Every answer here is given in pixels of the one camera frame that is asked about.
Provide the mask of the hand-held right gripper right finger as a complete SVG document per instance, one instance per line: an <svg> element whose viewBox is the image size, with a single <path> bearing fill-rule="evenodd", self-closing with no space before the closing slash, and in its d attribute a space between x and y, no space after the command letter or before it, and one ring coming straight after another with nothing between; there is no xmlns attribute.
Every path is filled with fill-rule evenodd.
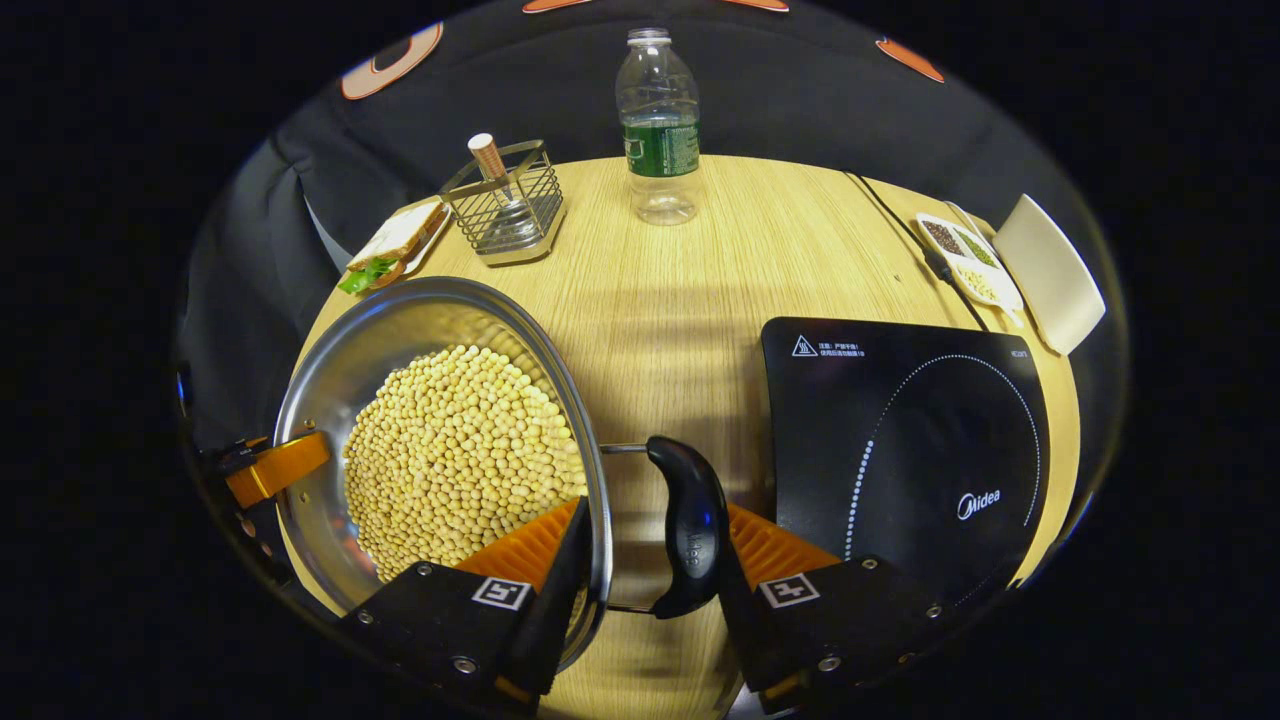
<svg viewBox="0 0 1280 720"><path fill-rule="evenodd" d="M842 560L731 503L719 606L768 714L879 684L948 632L948 606L888 559Z"/></svg>

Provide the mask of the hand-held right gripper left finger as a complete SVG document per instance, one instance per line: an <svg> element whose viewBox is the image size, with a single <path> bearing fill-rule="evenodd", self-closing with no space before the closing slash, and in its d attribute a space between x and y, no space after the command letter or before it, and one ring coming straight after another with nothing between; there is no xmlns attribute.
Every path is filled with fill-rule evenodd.
<svg viewBox="0 0 1280 720"><path fill-rule="evenodd" d="M453 568L421 561L340 620L340 633L433 694L532 716L554 682L591 551L573 498Z"/></svg>

